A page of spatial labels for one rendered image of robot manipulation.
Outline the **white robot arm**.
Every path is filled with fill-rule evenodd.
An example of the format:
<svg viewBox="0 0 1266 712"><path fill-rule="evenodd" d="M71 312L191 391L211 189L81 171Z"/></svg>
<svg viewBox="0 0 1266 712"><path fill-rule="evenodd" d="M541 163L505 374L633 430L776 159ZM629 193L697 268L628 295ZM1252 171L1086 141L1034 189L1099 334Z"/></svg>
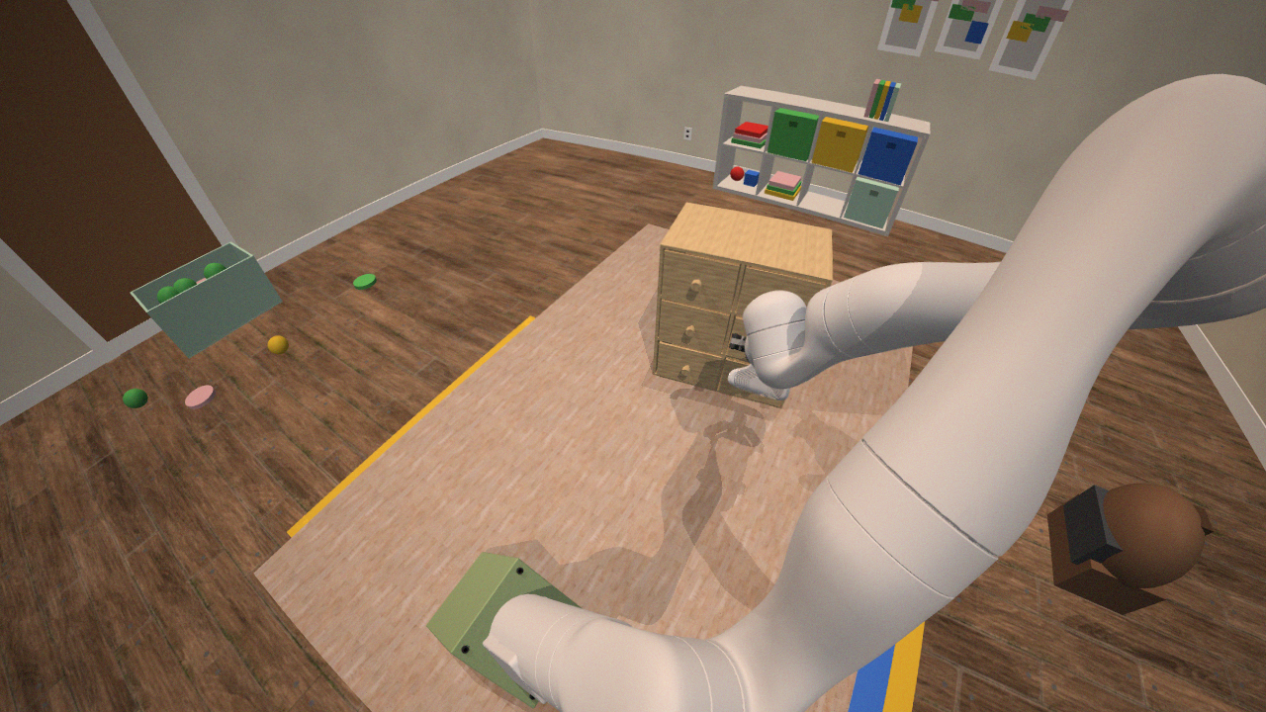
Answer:
<svg viewBox="0 0 1266 712"><path fill-rule="evenodd" d="M1025 533L1127 329L1265 308L1266 85L1158 87L1063 160L1001 262L894 264L808 308L787 290L749 302L751 364L728 383L770 400L944 342L812 492L755 611L695 639L513 595L484 646L560 712L805 712Z"/></svg>

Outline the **light wooden chest of drawers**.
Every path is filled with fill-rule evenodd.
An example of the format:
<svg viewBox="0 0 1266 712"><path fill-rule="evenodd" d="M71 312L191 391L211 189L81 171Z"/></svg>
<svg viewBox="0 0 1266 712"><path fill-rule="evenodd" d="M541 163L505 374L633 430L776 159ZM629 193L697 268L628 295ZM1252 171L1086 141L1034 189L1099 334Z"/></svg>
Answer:
<svg viewBox="0 0 1266 712"><path fill-rule="evenodd" d="M679 299L662 296L662 269L666 248L742 264L742 283L738 280L730 310L719 310L730 312L729 327L722 353L660 338L661 300L679 302ZM715 385L715 391L719 391L724 369L723 360L725 364L725 357L734 359L727 356L727 353L730 345L729 334L732 336L734 327L733 317L736 319L736 315L742 315L741 312L737 312L736 307L741 303L738 302L737 304L737 298L741 298L744 265L825 281L825 288L830 288L833 281L832 231L804 224L804 222L774 220L774 218L748 215L748 213L732 212L732 209L684 203L677 220L674 222L668 234L666 234L660 245L660 295L657 296L653 345L653 375L656 378L660 378L657 375L657 370L660 370L660 341L665 341L693 350L722 355ZM701 307L706 310L717 310L714 307L703 307L703 304L694 304L691 302L679 303Z"/></svg>

